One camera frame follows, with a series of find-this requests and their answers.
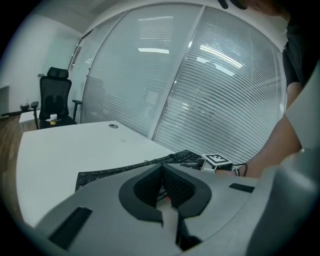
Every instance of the black keyboard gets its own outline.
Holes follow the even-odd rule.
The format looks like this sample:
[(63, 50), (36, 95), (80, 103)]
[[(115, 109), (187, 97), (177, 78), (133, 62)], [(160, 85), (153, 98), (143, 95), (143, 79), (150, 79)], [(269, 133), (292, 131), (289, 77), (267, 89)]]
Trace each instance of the black keyboard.
[(109, 177), (111, 175), (127, 172), (135, 168), (159, 164), (159, 163), (167, 163), (167, 164), (195, 163), (199, 158), (201, 158), (201, 155), (195, 154), (189, 150), (184, 150), (178, 153), (170, 154), (162, 158), (145, 161), (142, 163), (137, 163), (137, 164), (129, 165), (125, 167), (108, 169), (108, 170), (79, 172), (76, 178), (75, 191), (77, 191), (78, 189), (81, 189), (86, 184), (89, 184), (96, 180)]

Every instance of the desk surface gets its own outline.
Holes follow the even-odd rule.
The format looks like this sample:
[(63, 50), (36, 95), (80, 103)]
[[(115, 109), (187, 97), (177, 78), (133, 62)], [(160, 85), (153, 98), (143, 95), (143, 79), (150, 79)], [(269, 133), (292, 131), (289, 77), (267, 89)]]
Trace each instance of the desk surface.
[(16, 165), (22, 217), (34, 227), (75, 192), (78, 172), (134, 165), (171, 153), (116, 121), (24, 132)]
[[(39, 114), (40, 114), (40, 109), (36, 111), (37, 118), (39, 118)], [(24, 113), (21, 113), (20, 115), (19, 124), (23, 124), (25, 122), (30, 122), (33, 120), (35, 120), (33, 111), (24, 112)]]

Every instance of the window blinds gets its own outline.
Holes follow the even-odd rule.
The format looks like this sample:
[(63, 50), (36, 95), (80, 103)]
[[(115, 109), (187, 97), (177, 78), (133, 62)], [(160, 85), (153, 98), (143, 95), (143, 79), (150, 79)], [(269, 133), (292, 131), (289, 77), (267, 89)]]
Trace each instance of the window blinds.
[(279, 50), (230, 14), (206, 8), (153, 140), (178, 152), (253, 157), (284, 113)]
[(147, 136), (173, 65), (201, 7), (130, 10), (102, 44), (86, 81), (82, 123), (119, 121)]
[(73, 109), (75, 107), (75, 104), (72, 102), (72, 100), (82, 100), (87, 75), (101, 44), (105, 40), (110, 30), (122, 16), (123, 14), (120, 14), (108, 20), (107, 22), (103, 22), (95, 27), (93, 31), (83, 39), (84, 44), (76, 58), (74, 67), (72, 68), (70, 74), (70, 80), (72, 81), (72, 86), (70, 88), (68, 97), (68, 108), (70, 115), (73, 115)]

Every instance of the black office chair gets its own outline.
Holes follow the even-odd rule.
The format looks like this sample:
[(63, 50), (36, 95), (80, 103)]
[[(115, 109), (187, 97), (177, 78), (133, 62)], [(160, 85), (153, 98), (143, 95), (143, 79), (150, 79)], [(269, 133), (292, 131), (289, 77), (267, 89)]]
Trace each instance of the black office chair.
[[(34, 101), (31, 104), (33, 109), (34, 121), (37, 130), (52, 128), (57, 126), (76, 125), (76, 114), (78, 105), (81, 105), (80, 100), (73, 100), (75, 103), (73, 111), (73, 119), (69, 116), (68, 110), (68, 95), (72, 82), (68, 79), (69, 73), (66, 69), (50, 67), (47, 76), (40, 79), (40, 96), (41, 110), (39, 114), (39, 125), (37, 118), (37, 107), (39, 102)], [(50, 115), (56, 114), (57, 120), (50, 122), (46, 121)]]

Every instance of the black shirt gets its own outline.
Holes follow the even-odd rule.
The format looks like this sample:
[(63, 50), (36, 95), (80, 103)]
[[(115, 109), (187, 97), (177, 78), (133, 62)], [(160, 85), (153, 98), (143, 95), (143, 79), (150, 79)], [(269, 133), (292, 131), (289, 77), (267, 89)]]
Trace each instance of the black shirt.
[(283, 52), (283, 66), (286, 86), (300, 82), (304, 87), (312, 75), (319, 59), (318, 24), (316, 13), (295, 3), (283, 3), (290, 13), (287, 25), (286, 43)]

